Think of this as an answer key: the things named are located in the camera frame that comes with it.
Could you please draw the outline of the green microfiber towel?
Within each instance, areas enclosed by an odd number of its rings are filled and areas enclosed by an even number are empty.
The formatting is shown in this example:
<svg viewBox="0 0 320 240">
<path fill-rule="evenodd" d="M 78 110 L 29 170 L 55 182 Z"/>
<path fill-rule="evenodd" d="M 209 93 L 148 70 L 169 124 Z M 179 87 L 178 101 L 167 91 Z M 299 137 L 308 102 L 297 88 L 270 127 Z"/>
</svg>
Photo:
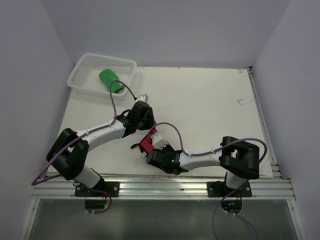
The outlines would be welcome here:
<svg viewBox="0 0 320 240">
<path fill-rule="evenodd" d="M 99 73 L 98 77 L 100 81 L 106 86 L 106 88 L 112 93 L 119 94 L 125 88 L 119 82 L 111 84 L 114 81 L 119 81 L 119 77 L 114 71 L 109 68 L 102 70 Z"/>
</svg>

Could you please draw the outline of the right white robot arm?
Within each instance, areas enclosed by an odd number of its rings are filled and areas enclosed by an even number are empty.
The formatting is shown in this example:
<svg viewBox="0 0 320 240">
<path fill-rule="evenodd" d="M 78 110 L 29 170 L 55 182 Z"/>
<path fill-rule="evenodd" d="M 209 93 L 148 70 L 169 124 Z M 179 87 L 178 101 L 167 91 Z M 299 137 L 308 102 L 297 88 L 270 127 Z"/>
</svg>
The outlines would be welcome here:
<svg viewBox="0 0 320 240">
<path fill-rule="evenodd" d="M 246 181 L 260 178 L 260 148 L 245 138 L 231 136 L 223 137 L 220 147 L 206 154 L 154 149 L 147 155 L 146 163 L 171 175 L 220 166 L 227 170 L 223 192 L 231 197 L 241 190 Z"/>
</svg>

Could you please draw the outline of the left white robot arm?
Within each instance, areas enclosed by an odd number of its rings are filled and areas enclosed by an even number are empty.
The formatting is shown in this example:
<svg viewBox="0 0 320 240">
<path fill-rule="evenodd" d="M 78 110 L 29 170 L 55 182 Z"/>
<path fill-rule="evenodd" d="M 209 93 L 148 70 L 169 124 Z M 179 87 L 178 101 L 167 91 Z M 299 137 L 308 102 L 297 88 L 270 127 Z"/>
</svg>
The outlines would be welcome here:
<svg viewBox="0 0 320 240">
<path fill-rule="evenodd" d="M 150 130 L 156 124 L 152 107 L 138 100 L 127 115 L 120 114 L 106 125 L 89 130 L 64 129 L 51 147 L 46 160 L 67 181 L 74 180 L 86 186 L 92 196 L 103 193 L 102 177 L 85 165 L 93 149 L 117 139 L 134 134 L 137 130 Z"/>
</svg>

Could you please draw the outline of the white plastic basket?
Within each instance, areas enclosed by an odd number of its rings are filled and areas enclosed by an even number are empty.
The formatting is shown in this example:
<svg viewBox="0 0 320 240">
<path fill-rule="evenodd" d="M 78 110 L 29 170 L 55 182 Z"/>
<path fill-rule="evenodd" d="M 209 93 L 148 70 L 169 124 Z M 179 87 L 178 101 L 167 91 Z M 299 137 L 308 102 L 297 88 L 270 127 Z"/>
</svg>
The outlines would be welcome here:
<svg viewBox="0 0 320 240">
<path fill-rule="evenodd" d="M 67 85 L 85 93 L 123 100 L 132 83 L 137 63 L 133 60 L 93 53 L 84 54 L 71 71 Z"/>
</svg>

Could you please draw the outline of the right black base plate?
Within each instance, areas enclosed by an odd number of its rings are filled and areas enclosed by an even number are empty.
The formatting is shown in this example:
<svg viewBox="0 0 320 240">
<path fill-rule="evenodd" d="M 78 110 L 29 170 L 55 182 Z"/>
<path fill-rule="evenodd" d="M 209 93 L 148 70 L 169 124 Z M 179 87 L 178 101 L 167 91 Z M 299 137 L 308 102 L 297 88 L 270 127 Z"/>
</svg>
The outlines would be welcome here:
<svg viewBox="0 0 320 240">
<path fill-rule="evenodd" d="M 222 198 L 234 190 L 227 187 L 224 181 L 209 181 L 206 183 L 206 189 L 209 198 Z M 250 198 L 252 196 L 253 194 L 249 183 L 246 183 L 240 190 L 230 195 L 232 198 Z"/>
</svg>

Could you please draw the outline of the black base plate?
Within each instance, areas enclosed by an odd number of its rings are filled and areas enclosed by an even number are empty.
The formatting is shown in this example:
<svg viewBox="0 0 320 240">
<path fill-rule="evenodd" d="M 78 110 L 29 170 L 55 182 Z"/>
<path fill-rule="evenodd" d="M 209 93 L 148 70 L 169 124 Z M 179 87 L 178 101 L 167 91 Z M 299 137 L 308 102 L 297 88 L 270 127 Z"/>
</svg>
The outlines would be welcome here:
<svg viewBox="0 0 320 240">
<path fill-rule="evenodd" d="M 234 190 L 227 187 L 224 181 L 209 181 L 206 183 L 206 189 L 209 198 L 222 198 Z M 240 190 L 230 195 L 232 198 L 250 198 L 252 196 L 253 194 L 249 183 L 246 183 Z"/>
<path fill-rule="evenodd" d="M 100 193 L 100 191 L 108 193 L 112 198 L 116 198 L 119 196 L 120 191 L 120 183 L 118 181 L 100 181 L 96 186 L 93 187 L 93 190 L 88 190 L 83 184 L 79 182 L 73 182 L 73 186 L 75 187 L 75 197 L 83 197 L 83 198 L 94 198 L 94 197 L 105 197 L 104 193 Z"/>
</svg>

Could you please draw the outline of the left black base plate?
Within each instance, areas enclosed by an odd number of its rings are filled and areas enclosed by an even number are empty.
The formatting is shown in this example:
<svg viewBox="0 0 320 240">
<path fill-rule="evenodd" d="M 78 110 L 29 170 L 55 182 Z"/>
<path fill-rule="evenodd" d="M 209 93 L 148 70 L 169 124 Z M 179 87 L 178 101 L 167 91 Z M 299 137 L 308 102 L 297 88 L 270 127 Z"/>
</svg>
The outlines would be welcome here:
<svg viewBox="0 0 320 240">
<path fill-rule="evenodd" d="M 100 193 L 100 191 L 108 193 L 112 198 L 116 198 L 119 196 L 120 191 L 120 183 L 118 181 L 100 181 L 96 186 L 93 187 L 93 190 L 88 190 L 83 184 L 79 182 L 73 182 L 73 186 L 75 187 L 75 197 L 83 197 L 83 198 L 94 198 L 94 197 L 105 197 L 104 193 Z"/>
</svg>

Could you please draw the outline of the aluminium mounting rail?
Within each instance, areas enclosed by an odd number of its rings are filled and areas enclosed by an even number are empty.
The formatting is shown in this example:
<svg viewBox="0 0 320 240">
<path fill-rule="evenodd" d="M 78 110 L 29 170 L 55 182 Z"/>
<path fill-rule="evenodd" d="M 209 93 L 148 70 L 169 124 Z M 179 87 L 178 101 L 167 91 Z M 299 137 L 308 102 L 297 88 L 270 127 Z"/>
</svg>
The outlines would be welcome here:
<svg viewBox="0 0 320 240">
<path fill-rule="evenodd" d="M 222 178 L 165 177 L 165 176 L 104 176 L 105 181 L 119 182 L 118 200 L 205 200 L 207 183 Z M 260 178 L 250 181 L 252 197 L 248 200 L 294 200 L 295 193 L 290 180 Z M 36 185 L 33 199 L 74 199 L 72 181 L 58 177 Z"/>
</svg>

